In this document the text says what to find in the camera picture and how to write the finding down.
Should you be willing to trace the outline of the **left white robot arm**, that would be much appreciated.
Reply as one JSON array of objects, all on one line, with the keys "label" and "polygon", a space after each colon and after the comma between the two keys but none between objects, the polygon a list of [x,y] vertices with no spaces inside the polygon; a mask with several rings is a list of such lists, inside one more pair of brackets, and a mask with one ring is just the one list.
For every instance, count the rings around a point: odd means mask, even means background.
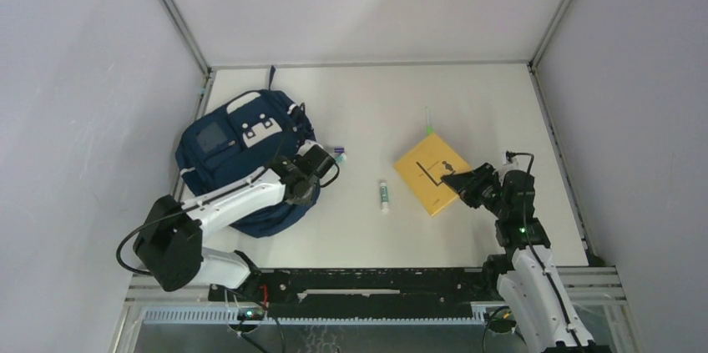
[{"label": "left white robot arm", "polygon": [[225,252],[205,241],[237,220],[278,204],[304,206],[324,178],[333,180],[338,163],[320,144],[307,140],[291,157],[279,156],[265,166],[212,192],[183,202],[166,195],[156,200],[145,222],[126,240],[166,292],[187,285],[229,288],[241,300],[261,288],[259,270],[239,251]]}]

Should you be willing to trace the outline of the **navy blue student backpack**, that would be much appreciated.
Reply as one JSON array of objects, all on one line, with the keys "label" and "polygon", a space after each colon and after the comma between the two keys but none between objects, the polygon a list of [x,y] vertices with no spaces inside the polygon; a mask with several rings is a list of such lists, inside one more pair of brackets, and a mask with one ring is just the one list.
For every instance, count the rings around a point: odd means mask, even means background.
[{"label": "navy blue student backpack", "polygon": [[[279,156],[291,157],[307,140],[317,142],[305,104],[282,90],[252,89],[194,121],[182,133],[175,159],[194,198],[242,179]],[[229,227],[254,238],[279,234],[304,218],[324,187],[322,179],[312,204],[278,204]]]}]

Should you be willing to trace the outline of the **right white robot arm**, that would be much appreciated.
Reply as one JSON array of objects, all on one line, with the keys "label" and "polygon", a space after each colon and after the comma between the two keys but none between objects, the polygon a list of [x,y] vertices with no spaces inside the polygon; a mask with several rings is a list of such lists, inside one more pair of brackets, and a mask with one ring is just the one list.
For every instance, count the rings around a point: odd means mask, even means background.
[{"label": "right white robot arm", "polygon": [[441,181],[473,209],[494,218],[503,253],[483,264],[483,291],[503,300],[530,352],[609,352],[579,318],[554,263],[551,241],[534,215],[531,169],[500,172],[483,164]]}]

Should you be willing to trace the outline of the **yellow Little Prince book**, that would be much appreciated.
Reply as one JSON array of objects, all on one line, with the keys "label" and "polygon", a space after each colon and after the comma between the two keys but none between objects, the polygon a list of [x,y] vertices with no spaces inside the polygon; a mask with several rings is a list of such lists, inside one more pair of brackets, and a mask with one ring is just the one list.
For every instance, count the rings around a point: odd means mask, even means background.
[{"label": "yellow Little Prince book", "polygon": [[396,161],[394,169],[434,217],[458,199],[442,177],[466,173],[471,166],[439,135],[431,133]]}]

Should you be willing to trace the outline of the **green white glue stick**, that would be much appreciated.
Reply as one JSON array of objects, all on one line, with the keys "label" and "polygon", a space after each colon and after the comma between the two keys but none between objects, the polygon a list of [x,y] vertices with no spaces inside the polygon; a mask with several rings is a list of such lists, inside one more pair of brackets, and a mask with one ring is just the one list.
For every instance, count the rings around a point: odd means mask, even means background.
[{"label": "green white glue stick", "polygon": [[345,153],[340,153],[335,157],[335,161],[337,164],[341,164],[347,160],[347,156]]}]

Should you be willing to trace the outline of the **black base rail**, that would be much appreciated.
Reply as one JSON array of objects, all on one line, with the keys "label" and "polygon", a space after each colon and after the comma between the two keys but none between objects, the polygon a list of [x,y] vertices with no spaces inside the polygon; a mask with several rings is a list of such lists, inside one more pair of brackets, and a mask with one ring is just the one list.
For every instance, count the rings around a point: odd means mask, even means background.
[{"label": "black base rail", "polygon": [[269,269],[210,302],[259,303],[280,320],[462,320],[504,305],[481,268]]}]

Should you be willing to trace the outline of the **teal white glue stick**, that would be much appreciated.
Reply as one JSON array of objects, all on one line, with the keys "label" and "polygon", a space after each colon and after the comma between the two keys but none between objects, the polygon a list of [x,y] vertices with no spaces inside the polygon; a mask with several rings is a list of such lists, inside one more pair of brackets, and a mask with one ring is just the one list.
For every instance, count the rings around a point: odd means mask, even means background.
[{"label": "teal white glue stick", "polygon": [[379,188],[381,211],[383,213],[388,213],[390,210],[390,200],[389,200],[387,182],[385,180],[380,181],[378,188]]}]

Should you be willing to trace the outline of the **white marker green cap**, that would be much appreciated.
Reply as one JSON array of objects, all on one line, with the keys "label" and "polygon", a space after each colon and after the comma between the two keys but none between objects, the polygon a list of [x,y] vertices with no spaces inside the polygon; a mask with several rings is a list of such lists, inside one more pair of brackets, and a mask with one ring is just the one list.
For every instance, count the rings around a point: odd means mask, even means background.
[{"label": "white marker green cap", "polygon": [[433,133],[433,128],[432,128],[432,121],[431,121],[429,107],[425,108],[425,119],[426,119],[426,135],[430,135]]}]

